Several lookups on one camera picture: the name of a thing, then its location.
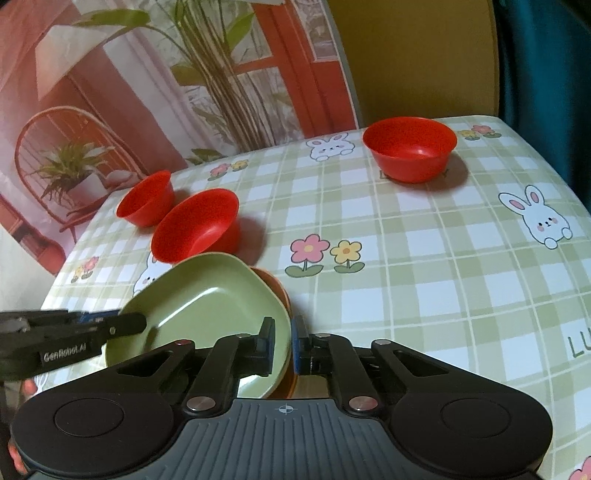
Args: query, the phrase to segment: white plant pot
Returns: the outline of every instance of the white plant pot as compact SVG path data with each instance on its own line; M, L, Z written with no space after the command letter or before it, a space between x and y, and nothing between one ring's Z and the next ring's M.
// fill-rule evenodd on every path
M107 189L96 173L91 173L78 185L68 190L68 196L76 206L84 207L107 195Z

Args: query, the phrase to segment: pink flower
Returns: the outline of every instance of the pink flower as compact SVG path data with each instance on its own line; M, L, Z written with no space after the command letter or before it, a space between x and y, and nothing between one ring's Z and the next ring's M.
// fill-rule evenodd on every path
M99 257L91 257L84 265L84 270L85 271L89 271L92 270L95 266L96 263L99 261Z
M583 462L581 470L570 474L569 480L591 480L591 456Z
M318 263L324 257L323 253L328 250L330 243L326 240L320 240L320 237L315 233L308 235L305 240L294 240L291 244L291 251L294 253L291 256L293 263L302 263L308 261L311 263Z
M488 125L474 125L472 130L480 133L481 135L494 133L494 130Z
M209 173L212 175L212 177L217 177L222 173L226 173L231 166L232 165L229 163L222 163L220 166L212 168L211 172Z

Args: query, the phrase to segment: silver rivet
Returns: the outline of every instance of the silver rivet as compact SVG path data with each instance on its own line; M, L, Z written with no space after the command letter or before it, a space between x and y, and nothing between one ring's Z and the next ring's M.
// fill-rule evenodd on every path
M216 406L216 401L211 397L193 397L187 400L187 408L193 411L211 410Z
M378 406L378 401L373 397L353 397L349 400L349 407L355 411L369 411Z

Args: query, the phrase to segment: square green dish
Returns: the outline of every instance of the square green dish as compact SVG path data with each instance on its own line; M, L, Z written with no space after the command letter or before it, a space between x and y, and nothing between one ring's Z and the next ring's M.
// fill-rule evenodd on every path
M275 319L272 373L242 379L238 396L270 395L289 365L291 325L285 307L244 262L232 255L206 253L177 264L131 299L121 312L142 313L148 325L139 335L107 343L109 367L179 339L192 340L196 348L208 348L227 335L255 335L266 316Z

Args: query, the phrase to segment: checkered tablecloth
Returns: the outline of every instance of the checkered tablecloth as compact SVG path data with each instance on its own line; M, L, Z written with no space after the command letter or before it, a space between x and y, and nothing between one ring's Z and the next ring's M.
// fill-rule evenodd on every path
M499 119L442 122L459 142L429 184L385 178L360 131L338 139L352 151L323 161L311 157L313 143L297 142L181 171L173 184L180 196L212 187L237 193L238 256L281 280L312 331L359 346L394 339L539 400L555 428L540 473L566 480L591 455L591 218ZM525 199L530 184L569 224L572 238L557 248L536 241L499 200ZM44 308L108 310L131 298L152 231L115 217L122 196L92 220ZM314 242L322 258L292 257ZM102 367L94 359L38 380L49 388Z

